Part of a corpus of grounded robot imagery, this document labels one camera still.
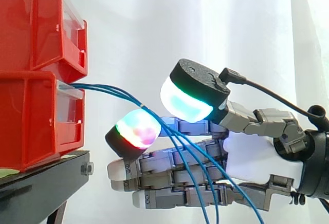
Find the white backdrop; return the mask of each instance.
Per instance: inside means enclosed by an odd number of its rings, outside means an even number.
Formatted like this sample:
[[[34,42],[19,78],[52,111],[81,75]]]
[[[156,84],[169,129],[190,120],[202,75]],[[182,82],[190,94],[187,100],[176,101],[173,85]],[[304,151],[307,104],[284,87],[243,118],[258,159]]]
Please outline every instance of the white backdrop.
[[[316,28],[307,0],[72,0],[88,21],[89,75],[83,82],[121,87],[159,115],[163,81],[180,58],[221,71],[230,67],[307,109],[327,105]],[[277,101],[247,86],[231,86],[230,100],[246,108]],[[111,189],[106,166],[117,156],[104,135],[132,104],[87,93],[86,144],[95,163],[89,183],[68,202],[65,224],[204,223],[200,209],[140,210],[131,193]],[[311,126],[301,119],[304,128]],[[170,146],[159,139],[153,149]],[[262,215],[266,223],[328,223],[316,200],[306,207],[280,206]],[[215,221],[213,208],[209,215]],[[257,223],[251,209],[220,208],[221,223]]]

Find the robotic arm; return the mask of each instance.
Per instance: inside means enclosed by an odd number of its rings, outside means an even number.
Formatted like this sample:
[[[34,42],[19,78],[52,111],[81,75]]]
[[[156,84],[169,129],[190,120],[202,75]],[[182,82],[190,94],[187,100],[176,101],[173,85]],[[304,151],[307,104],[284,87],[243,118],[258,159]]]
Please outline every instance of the robotic arm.
[[[180,60],[170,80],[178,89],[202,103],[195,102],[194,107],[190,104],[192,102],[183,103],[181,109],[175,109],[171,105],[175,97],[161,93],[164,105],[172,114],[193,122],[163,117],[166,124],[189,136],[211,136],[198,145],[231,177],[248,182],[241,183],[240,187],[258,209],[269,210],[272,194],[286,196],[289,201],[293,198],[295,204],[305,204],[305,195],[329,199],[329,136],[326,133],[329,122],[324,109],[319,106],[310,108],[309,119],[318,130],[303,131],[288,111],[249,111],[227,101],[230,90],[226,85],[247,80],[228,69],[217,76],[218,73],[200,64]],[[203,104],[210,107],[209,112],[197,110]],[[199,152],[194,151],[207,168],[212,182],[207,181],[195,159],[180,149],[201,185],[205,204],[214,204],[209,187],[213,184],[219,205],[227,206],[234,201],[248,205],[231,185],[221,182],[225,180],[223,175]],[[139,208],[200,206],[194,185],[174,148],[145,153],[137,160],[114,161],[108,165],[108,175],[114,190],[135,191],[133,203]]]

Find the red storage bin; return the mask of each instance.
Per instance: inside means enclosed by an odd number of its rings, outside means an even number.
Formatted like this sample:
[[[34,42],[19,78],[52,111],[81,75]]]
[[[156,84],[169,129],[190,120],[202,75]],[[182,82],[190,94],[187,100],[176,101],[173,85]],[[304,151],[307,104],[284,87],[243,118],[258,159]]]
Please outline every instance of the red storage bin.
[[[0,70],[87,75],[87,24],[69,0],[0,0]]]
[[[51,72],[0,72],[0,108],[0,169],[24,171],[83,146],[84,92]]]

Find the bolt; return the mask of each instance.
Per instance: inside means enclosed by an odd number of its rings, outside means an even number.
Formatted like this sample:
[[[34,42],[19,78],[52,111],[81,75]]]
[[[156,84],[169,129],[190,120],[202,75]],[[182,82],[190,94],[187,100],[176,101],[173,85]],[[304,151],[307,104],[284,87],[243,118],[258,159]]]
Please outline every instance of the bolt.
[[[87,162],[81,166],[81,174],[85,176],[93,175],[94,173],[94,163]]]

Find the black fingertip cap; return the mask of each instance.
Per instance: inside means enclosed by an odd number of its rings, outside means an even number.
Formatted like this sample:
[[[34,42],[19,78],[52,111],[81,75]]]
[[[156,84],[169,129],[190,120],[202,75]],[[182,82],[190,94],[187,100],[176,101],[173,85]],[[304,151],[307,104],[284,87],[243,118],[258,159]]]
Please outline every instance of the black fingertip cap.
[[[187,59],[179,60],[170,73],[171,81],[181,91],[215,108],[231,92],[218,76],[216,71]]]
[[[105,140],[111,149],[124,160],[136,160],[146,149],[134,147],[120,135],[115,126],[105,135]]]

